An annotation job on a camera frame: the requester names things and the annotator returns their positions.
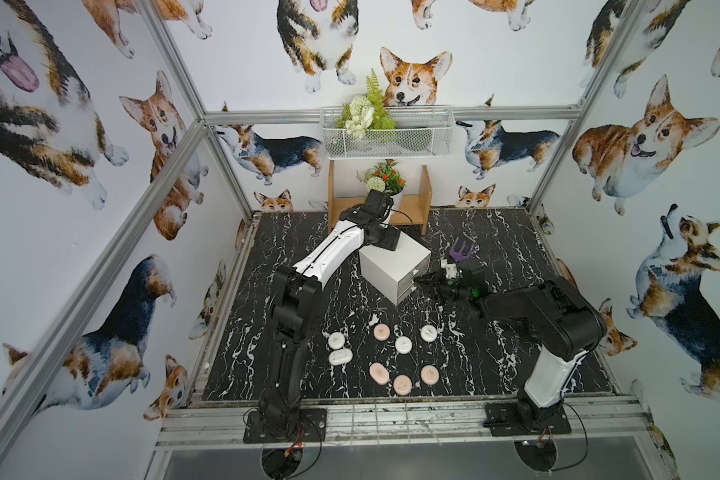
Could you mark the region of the white mini drawer cabinet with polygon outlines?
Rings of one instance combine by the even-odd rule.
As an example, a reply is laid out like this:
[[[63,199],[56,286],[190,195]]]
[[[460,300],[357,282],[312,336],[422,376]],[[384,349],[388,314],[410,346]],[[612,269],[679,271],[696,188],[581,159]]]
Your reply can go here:
[[[361,273],[394,305],[415,289],[414,279],[429,269],[431,251],[406,233],[400,233],[394,251],[377,246],[359,250]]]

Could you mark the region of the pink earphone case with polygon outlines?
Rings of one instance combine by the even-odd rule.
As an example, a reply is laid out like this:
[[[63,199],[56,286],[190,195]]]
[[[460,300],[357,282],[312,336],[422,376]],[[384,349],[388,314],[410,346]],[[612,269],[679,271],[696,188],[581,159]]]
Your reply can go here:
[[[427,385],[436,385],[440,380],[438,369],[433,365],[425,365],[420,371],[421,380]]]
[[[374,338],[378,341],[386,341],[390,334],[390,328],[386,324],[379,323],[373,329]]]
[[[398,396],[408,396],[412,386],[412,381],[407,375],[398,375],[393,381],[393,389]]]

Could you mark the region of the pink earphone case bottom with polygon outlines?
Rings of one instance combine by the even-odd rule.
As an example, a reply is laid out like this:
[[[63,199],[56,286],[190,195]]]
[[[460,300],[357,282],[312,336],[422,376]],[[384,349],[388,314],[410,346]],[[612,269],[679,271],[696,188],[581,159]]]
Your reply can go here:
[[[412,386],[412,381],[407,375],[398,375],[393,381],[393,389],[398,396],[408,396]]]

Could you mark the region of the pink earphone case oval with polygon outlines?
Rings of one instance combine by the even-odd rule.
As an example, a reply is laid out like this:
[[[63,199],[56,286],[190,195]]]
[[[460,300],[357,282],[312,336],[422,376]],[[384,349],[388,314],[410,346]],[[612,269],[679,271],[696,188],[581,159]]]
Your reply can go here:
[[[374,362],[369,367],[371,378],[379,385],[386,385],[390,380],[388,370],[380,363]]]

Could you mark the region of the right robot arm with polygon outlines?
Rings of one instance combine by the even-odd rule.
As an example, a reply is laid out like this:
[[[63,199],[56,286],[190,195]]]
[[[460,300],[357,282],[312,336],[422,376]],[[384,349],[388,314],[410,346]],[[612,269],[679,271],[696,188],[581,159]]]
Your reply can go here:
[[[478,270],[445,269],[414,279],[415,285],[439,304],[463,303],[476,319],[519,320],[540,344],[540,353],[523,391],[518,413],[540,421],[561,405],[564,389],[576,367],[606,336],[599,311],[565,278],[505,292],[491,290]]]

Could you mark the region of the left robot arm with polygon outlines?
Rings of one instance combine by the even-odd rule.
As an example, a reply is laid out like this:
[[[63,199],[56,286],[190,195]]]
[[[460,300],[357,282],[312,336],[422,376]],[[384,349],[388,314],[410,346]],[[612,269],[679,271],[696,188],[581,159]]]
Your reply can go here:
[[[399,229],[378,219],[341,220],[305,258],[275,271],[267,322],[272,366],[258,401],[258,420],[266,434],[290,439],[300,429],[307,347],[320,326],[328,280],[365,246],[395,251],[400,235]]]

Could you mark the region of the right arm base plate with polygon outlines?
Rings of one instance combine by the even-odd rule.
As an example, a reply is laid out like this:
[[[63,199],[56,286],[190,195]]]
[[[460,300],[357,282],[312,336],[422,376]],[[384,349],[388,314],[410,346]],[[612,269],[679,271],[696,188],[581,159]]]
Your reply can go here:
[[[489,403],[485,405],[485,414],[483,427],[496,437],[542,433],[565,435],[572,432],[561,402],[546,408],[539,408],[524,399],[510,403]]]

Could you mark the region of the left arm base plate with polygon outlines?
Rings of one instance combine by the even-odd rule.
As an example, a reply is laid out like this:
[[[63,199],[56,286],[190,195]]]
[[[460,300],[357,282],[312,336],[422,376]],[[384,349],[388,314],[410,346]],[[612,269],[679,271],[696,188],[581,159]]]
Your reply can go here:
[[[327,410],[301,408],[281,416],[268,415],[255,409],[244,422],[245,444],[321,443],[326,437]]]

